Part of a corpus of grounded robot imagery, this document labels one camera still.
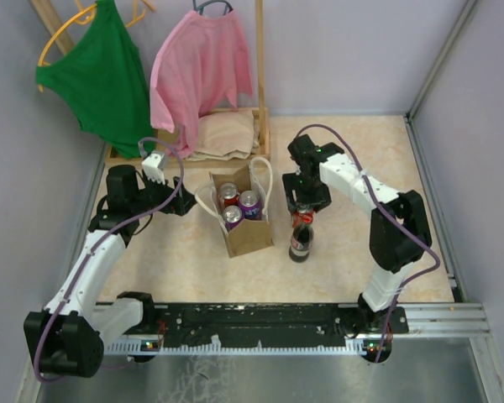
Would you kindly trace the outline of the red cola can front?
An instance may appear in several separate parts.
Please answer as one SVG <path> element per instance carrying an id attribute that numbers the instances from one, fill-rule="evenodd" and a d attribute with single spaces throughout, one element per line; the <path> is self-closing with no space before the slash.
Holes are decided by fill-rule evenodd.
<path id="1" fill-rule="evenodd" d="M 312 207 L 299 207 L 291 216 L 291 224 L 293 228 L 297 228 L 301 224 L 312 224 L 314 209 Z"/>

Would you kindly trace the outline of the purple soda can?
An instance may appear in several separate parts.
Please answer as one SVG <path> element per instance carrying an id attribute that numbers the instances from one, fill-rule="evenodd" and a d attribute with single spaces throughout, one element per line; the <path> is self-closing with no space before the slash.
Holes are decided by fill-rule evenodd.
<path id="1" fill-rule="evenodd" d="M 239 206 L 227 206 L 223 210 L 222 219 L 226 229 L 231 231 L 243 221 L 243 212 Z"/>
<path id="2" fill-rule="evenodd" d="M 244 219 L 254 221 L 261 219 L 261 200 L 255 191 L 247 190 L 242 192 L 239 195 L 238 205 Z"/>

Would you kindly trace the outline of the brown burlap canvas bag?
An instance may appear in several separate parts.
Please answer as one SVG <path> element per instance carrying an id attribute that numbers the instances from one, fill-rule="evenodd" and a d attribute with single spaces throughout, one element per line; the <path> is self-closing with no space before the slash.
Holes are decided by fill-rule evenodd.
<path id="1" fill-rule="evenodd" d="M 237 196 L 251 191 L 257 202 L 251 206 L 239 204 L 239 198 L 231 201 L 241 211 L 241 217 L 229 217 L 226 205 L 225 186 L 233 185 Z M 269 219 L 269 204 L 274 185 L 271 163 L 264 157 L 254 157 L 247 165 L 230 174 L 209 175 L 209 181 L 199 186 L 194 197 L 197 204 L 221 228 L 228 256 L 250 254 L 273 245 Z"/>

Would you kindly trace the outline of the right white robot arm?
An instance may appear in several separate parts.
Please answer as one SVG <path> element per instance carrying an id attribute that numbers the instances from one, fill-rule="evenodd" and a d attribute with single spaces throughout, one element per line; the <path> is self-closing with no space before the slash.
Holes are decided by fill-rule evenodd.
<path id="1" fill-rule="evenodd" d="M 432 244 L 423 198 L 400 192 L 368 175 L 334 143 L 316 145 L 308 135 L 287 147 L 297 171 L 282 176 L 293 224 L 310 223 L 328 207 L 331 190 L 346 196 L 370 220 L 369 249 L 375 268 L 358 299 L 358 319 L 368 332 L 388 322 L 388 309 L 413 265 Z"/>

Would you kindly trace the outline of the red cola can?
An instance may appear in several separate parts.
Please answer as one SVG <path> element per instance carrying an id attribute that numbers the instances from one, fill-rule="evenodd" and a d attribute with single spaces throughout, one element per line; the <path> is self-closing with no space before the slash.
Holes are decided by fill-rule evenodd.
<path id="1" fill-rule="evenodd" d="M 222 210 L 229 206 L 238 206 L 238 187 L 232 182 L 222 184 L 218 190 L 218 199 Z"/>
<path id="2" fill-rule="evenodd" d="M 297 228 L 301 224 L 312 224 L 314 209 L 312 207 L 299 207 L 291 216 L 291 224 L 293 228 Z"/>

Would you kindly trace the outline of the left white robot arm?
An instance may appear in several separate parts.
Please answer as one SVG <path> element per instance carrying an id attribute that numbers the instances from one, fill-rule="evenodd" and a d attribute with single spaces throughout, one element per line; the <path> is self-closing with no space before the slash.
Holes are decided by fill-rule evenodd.
<path id="1" fill-rule="evenodd" d="M 132 329 L 147 333 L 156 327 L 158 313 L 151 294 L 125 291 L 102 312 L 97 298 L 130 241 L 142 231 L 142 218 L 155 213 L 184 216 L 193 196 L 183 175 L 167 181 L 147 169 L 116 165 L 106 178 L 106 195 L 90 221 L 81 254 L 66 281 L 41 311 L 24 320 L 24 335 L 41 383 L 63 376 L 92 377 L 101 367 L 105 348 Z"/>

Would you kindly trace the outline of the dark cola bottle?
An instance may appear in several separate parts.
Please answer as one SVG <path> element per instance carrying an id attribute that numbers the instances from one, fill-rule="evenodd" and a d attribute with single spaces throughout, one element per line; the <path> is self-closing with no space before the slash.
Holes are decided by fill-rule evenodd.
<path id="1" fill-rule="evenodd" d="M 314 231 L 310 223 L 302 222 L 293 229 L 291 235 L 289 257 L 296 263 L 302 263 L 309 257 Z"/>

